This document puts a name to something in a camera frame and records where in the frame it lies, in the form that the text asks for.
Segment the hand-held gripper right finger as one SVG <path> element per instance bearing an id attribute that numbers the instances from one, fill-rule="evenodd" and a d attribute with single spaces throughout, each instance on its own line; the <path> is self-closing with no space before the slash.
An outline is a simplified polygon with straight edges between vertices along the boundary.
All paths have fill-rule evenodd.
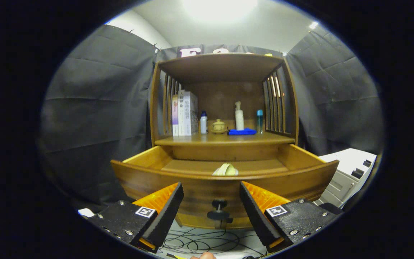
<path id="1" fill-rule="evenodd" d="M 290 201 L 245 181 L 240 183 L 239 196 L 255 233 L 269 252 L 308 239 L 344 213 L 330 203 L 316 205 L 304 198 Z"/>

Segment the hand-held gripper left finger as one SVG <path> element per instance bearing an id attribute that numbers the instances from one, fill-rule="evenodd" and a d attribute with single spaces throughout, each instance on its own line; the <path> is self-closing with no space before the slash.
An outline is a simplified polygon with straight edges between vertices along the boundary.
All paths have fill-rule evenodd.
<path id="1" fill-rule="evenodd" d="M 156 253 L 163 245 L 184 198 L 176 182 L 133 202 L 120 200 L 87 218 L 118 241 Z"/>

